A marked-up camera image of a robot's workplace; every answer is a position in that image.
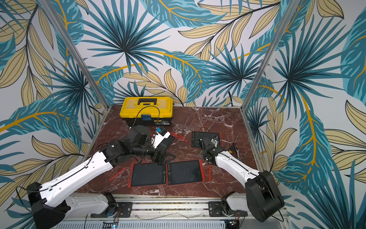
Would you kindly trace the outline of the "writing tablet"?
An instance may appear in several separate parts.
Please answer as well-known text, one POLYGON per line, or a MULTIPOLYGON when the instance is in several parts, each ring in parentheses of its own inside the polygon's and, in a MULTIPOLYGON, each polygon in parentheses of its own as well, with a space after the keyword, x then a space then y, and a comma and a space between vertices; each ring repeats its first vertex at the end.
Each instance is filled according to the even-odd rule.
POLYGON ((164 185, 166 180, 166 166, 156 163, 132 164, 128 187, 164 185))
POLYGON ((201 160, 179 161, 167 164, 169 186, 205 182, 201 160))
POLYGON ((175 141, 175 137, 172 135, 169 136, 168 139, 165 139, 156 149, 159 150, 161 153, 166 153, 172 143, 175 141))
POLYGON ((209 138, 210 140, 213 139, 215 146, 221 145, 221 134, 220 133, 193 131, 192 137, 191 137, 191 147, 200 148, 199 140, 204 139, 205 137, 209 138))

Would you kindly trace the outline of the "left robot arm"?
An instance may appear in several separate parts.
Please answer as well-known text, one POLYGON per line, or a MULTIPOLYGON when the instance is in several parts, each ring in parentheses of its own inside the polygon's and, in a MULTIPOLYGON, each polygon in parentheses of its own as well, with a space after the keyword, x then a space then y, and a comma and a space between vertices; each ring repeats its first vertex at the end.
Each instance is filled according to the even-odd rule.
POLYGON ((89 159, 49 182, 30 184, 26 191, 37 229, 50 229, 66 217, 90 215, 116 218, 122 211, 111 193, 76 193, 97 176, 133 157, 150 157, 159 166, 166 164, 170 132, 158 127, 155 134, 146 126, 134 126, 119 139, 112 139, 89 159))

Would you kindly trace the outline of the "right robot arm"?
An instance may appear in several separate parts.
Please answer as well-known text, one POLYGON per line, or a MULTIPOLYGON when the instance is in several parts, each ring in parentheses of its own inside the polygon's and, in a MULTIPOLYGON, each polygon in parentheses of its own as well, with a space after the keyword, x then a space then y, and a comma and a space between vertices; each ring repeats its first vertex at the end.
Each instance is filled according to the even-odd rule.
POLYGON ((228 172, 246 190, 245 193, 233 192, 222 197, 219 207, 212 207, 213 210, 219 210, 214 216, 240 216, 249 212, 256 220, 264 222, 285 206, 283 196, 269 171, 260 172, 249 167, 208 137, 197 142, 208 164, 228 172))

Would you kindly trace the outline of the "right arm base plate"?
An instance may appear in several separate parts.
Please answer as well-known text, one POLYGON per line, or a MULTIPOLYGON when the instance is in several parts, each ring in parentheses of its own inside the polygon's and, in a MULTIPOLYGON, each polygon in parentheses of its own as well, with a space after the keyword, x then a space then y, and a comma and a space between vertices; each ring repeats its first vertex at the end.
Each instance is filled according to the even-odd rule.
POLYGON ((232 210, 227 203, 223 201, 208 202, 210 217, 247 217, 247 211, 232 210))

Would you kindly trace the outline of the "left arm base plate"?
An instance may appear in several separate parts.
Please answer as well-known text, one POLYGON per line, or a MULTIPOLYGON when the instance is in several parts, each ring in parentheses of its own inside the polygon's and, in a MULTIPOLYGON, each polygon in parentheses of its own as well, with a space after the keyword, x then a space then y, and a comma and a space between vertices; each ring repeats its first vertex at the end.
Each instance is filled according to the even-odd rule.
POLYGON ((132 202, 117 202, 100 214, 91 214, 91 218, 129 218, 131 210, 132 202))

